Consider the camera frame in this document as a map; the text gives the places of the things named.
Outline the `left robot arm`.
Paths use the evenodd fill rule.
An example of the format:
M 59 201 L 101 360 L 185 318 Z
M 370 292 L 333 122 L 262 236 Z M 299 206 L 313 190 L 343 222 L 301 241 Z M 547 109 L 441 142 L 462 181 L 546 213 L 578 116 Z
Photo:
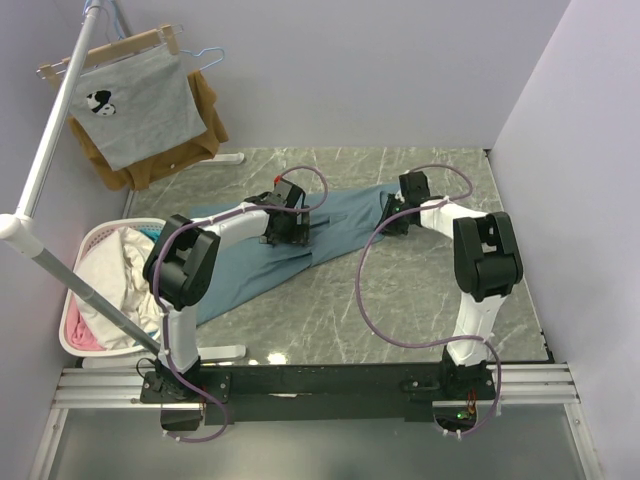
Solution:
M 272 191 L 247 198 L 221 214 L 165 222 L 143 269 L 149 290 L 163 312 L 161 350 L 149 385 L 176 401 L 193 399 L 200 388 L 196 321 L 183 309 L 196 306 L 209 289 L 220 251 L 249 238 L 269 245 L 306 245 L 309 206 L 298 185 L 276 178 Z

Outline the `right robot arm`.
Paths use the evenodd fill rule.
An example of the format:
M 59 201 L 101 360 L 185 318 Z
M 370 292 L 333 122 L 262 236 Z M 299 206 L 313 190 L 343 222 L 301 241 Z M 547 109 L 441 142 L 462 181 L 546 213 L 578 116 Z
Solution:
M 461 302 L 453 332 L 440 362 L 439 387 L 460 399 L 474 387 L 492 383 L 486 373 L 484 346 L 498 312 L 524 269 L 509 215 L 484 213 L 431 194 L 427 176 L 409 171 L 399 176 L 400 190 L 390 194 L 380 223 L 385 235 L 408 233 L 411 225 L 436 231 L 453 241 L 454 276 Z

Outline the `blue t shirt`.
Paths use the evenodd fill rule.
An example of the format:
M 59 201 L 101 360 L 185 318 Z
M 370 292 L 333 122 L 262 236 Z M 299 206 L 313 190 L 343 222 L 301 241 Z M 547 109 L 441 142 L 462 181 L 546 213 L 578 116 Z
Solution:
M 310 213 L 310 243 L 306 246 L 262 244 L 256 238 L 239 242 L 217 256 L 211 285 L 197 306 L 203 325 L 279 286 L 313 266 L 363 248 L 377 227 L 387 196 L 397 183 L 352 190 L 335 190 L 322 201 L 320 193 L 307 200 L 319 208 Z

